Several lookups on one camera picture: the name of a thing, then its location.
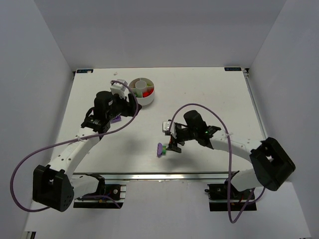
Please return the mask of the purple green lego piece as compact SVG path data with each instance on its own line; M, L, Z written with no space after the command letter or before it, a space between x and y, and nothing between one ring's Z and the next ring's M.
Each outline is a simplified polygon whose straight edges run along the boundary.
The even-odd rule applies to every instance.
M157 157L160 158L162 156L166 155L166 146L158 143L157 145Z

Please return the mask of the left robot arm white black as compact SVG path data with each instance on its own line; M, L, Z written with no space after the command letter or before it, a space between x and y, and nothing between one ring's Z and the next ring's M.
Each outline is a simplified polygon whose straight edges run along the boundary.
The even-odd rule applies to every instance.
M47 165L35 168L32 199L64 212L74 199L105 197L105 179L101 175L89 173L77 179L72 175L89 151L109 132L113 119L118 116L134 119L140 109L134 93L120 97L109 91L98 92L74 141Z

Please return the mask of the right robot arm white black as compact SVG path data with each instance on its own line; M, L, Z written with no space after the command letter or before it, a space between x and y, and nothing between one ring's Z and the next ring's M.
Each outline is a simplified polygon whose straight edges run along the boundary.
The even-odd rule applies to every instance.
M207 125L196 110L184 114L185 124L165 121L162 131L170 136L167 149L181 153L187 141L195 140L201 146L220 150L243 158L252 168L231 173L226 183L232 191L242 192L256 187L277 191L295 171L296 166L279 144L269 137L266 140L245 139L226 133L220 127Z

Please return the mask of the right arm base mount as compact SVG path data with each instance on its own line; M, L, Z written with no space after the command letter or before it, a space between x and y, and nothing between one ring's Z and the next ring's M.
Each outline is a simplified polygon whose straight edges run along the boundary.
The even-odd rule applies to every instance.
M209 199L209 209L211 212L227 212L227 185L226 184L208 184L204 190ZM231 189L230 209L239 212L248 201L251 189L243 192L235 192Z

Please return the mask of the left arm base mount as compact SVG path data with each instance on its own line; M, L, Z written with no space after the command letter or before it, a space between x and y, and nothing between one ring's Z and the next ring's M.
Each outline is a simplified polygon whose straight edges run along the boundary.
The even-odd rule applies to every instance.
M109 181L99 174L78 175L71 179L74 208L120 209L127 186L120 181Z

